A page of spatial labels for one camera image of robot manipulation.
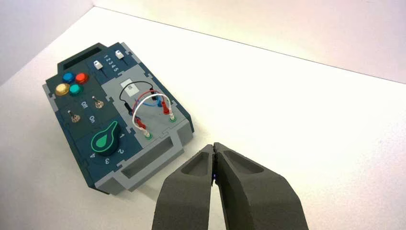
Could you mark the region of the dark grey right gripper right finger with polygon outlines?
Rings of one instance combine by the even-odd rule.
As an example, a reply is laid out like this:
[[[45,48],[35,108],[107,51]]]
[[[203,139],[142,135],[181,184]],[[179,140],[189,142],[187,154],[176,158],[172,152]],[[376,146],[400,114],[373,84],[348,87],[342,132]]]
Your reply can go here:
[[[283,176],[219,142],[214,151],[226,229],[308,229],[301,201]]]

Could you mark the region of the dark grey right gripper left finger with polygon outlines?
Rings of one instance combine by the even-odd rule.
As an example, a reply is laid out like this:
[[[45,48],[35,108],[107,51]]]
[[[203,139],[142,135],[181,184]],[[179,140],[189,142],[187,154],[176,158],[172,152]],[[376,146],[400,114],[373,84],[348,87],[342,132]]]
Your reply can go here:
[[[208,144],[164,180],[152,229],[208,229],[213,161],[214,149]]]

